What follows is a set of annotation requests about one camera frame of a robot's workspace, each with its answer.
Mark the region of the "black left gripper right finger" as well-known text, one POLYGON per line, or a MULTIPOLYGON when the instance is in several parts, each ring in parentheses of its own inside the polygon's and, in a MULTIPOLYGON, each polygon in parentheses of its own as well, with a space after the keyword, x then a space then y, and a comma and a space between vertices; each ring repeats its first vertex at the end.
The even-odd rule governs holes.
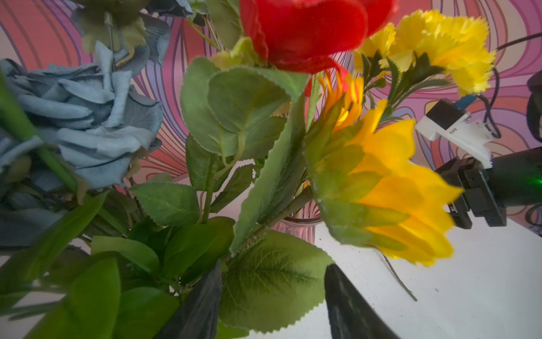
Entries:
POLYGON ((326 268, 324 286, 333 339, 398 339, 337 264, 326 268))

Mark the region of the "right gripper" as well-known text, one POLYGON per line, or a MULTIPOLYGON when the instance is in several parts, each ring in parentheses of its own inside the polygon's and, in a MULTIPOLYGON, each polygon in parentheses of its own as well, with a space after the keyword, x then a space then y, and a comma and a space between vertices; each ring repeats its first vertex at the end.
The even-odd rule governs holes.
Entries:
POLYGON ((436 172, 451 186, 464 190, 454 202, 449 203, 449 214, 458 228, 470 230, 473 226, 469 213, 484 218, 490 227, 507 224, 505 208, 498 204, 489 186, 488 175, 475 158, 453 158, 436 172))

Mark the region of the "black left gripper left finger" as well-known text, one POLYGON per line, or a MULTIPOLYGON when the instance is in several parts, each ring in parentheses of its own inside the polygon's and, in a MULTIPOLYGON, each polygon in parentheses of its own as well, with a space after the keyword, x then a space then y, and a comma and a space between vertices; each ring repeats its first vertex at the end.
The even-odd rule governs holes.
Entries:
POLYGON ((215 338, 222 296, 221 266, 218 260, 154 338, 215 338))

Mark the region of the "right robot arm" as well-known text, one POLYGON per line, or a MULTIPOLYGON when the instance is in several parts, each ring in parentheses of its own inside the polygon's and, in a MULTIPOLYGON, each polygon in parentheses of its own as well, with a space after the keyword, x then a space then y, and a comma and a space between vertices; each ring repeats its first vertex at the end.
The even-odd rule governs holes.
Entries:
POLYGON ((507 224, 508 208, 541 206, 541 149, 494 157, 486 147, 502 136, 491 116, 494 103, 482 95, 466 95, 455 103, 442 99, 416 124, 429 141, 444 138, 468 155, 436 170, 463 190, 448 207, 456 226, 465 230, 472 227, 470 215, 500 227, 507 224))

